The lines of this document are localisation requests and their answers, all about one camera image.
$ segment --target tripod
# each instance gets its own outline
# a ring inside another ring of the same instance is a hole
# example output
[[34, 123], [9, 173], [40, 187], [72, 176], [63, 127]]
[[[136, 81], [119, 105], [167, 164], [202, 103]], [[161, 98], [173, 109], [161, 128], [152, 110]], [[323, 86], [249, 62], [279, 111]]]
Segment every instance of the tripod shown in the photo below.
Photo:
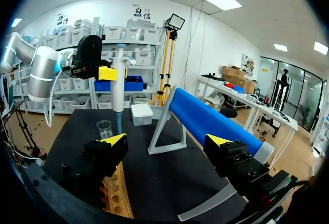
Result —
[[[174, 48], [175, 48], [176, 39], [177, 39], [177, 30], [172, 29], [172, 28], [167, 28], [167, 40], [166, 40], [166, 46], [165, 46], [165, 49], [164, 49], [165, 51], [164, 51], [164, 57], [163, 57], [162, 72], [160, 74], [160, 90], [152, 98], [152, 100], [149, 102], [149, 104], [152, 104], [158, 98], [159, 99], [159, 106], [163, 106], [165, 101], [168, 98], [169, 91], [171, 91], [170, 76], [171, 76], [171, 68], [172, 68], [172, 64], [173, 64]], [[166, 61], [167, 61], [167, 55], [168, 55], [169, 40], [171, 40], [169, 68], [168, 68], [168, 73], [166, 74], [167, 75], [167, 83], [165, 85], [163, 85], [163, 79], [165, 77], [165, 72], [164, 71], [166, 70]]]

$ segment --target light panel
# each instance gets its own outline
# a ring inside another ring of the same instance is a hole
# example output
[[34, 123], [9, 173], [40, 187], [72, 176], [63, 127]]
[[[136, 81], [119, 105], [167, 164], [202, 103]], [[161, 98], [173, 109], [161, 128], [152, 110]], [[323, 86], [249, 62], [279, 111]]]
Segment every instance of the light panel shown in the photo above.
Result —
[[11, 23], [11, 27], [16, 27], [20, 21], [22, 21], [21, 18], [15, 18], [14, 21]]
[[224, 11], [242, 7], [236, 0], [207, 0]]
[[318, 43], [318, 42], [314, 43], [314, 50], [318, 51], [324, 55], [327, 55], [327, 53], [328, 53], [328, 47], [324, 46], [323, 44]]
[[280, 44], [275, 44], [274, 43], [274, 46], [277, 50], [281, 50], [281, 51], [285, 51], [285, 52], [288, 52], [288, 48], [284, 45], [280, 45]]

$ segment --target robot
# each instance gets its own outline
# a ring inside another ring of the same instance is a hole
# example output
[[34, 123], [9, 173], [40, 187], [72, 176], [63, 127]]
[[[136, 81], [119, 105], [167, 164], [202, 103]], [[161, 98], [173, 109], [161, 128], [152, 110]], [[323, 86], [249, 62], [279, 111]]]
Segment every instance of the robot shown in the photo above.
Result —
[[121, 115], [123, 111], [123, 91], [126, 62], [136, 65], [132, 57], [123, 57], [124, 44], [118, 44], [117, 57], [112, 65], [101, 60], [102, 40], [96, 35], [85, 36], [79, 41], [78, 48], [56, 51], [50, 47], [35, 48], [26, 43], [14, 32], [5, 48], [0, 71], [9, 73], [15, 57], [32, 66], [29, 81], [29, 98], [44, 105], [46, 122], [51, 127], [52, 96], [57, 80], [62, 73], [72, 78], [111, 80], [113, 110], [117, 113], [118, 132], [122, 133]]

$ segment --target blue crate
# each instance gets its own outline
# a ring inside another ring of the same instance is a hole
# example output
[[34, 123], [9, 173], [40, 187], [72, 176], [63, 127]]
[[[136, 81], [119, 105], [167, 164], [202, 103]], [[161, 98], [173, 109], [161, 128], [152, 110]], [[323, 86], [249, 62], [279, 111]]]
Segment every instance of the blue crate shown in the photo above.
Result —
[[110, 81], [95, 81], [95, 91], [111, 91]]
[[236, 86], [236, 85], [233, 86], [233, 89], [236, 90], [238, 93], [244, 93], [245, 92], [244, 88], [241, 88], [241, 87]]
[[143, 79], [141, 76], [127, 76], [124, 81], [124, 91], [142, 91]]

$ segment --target black table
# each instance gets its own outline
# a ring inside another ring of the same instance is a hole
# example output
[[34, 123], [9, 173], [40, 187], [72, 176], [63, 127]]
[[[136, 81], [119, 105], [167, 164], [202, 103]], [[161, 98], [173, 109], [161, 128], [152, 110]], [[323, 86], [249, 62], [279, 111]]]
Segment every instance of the black table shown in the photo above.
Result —
[[[70, 163], [72, 154], [80, 153], [83, 144], [100, 139], [96, 123], [110, 120], [117, 134], [116, 115], [110, 109], [75, 110], [67, 120], [48, 154], [44, 170], [55, 181], [62, 179], [61, 164]], [[135, 219], [179, 221], [177, 215], [203, 203], [228, 181], [220, 178], [205, 154], [187, 136], [187, 148], [149, 155], [157, 121], [152, 125], [134, 126], [131, 110], [122, 114], [122, 130], [127, 133], [129, 152], [123, 160], [125, 184]], [[158, 146], [180, 139], [177, 120], [165, 125]], [[214, 209], [193, 218], [202, 223], [226, 223], [237, 217], [245, 200], [234, 195]]]

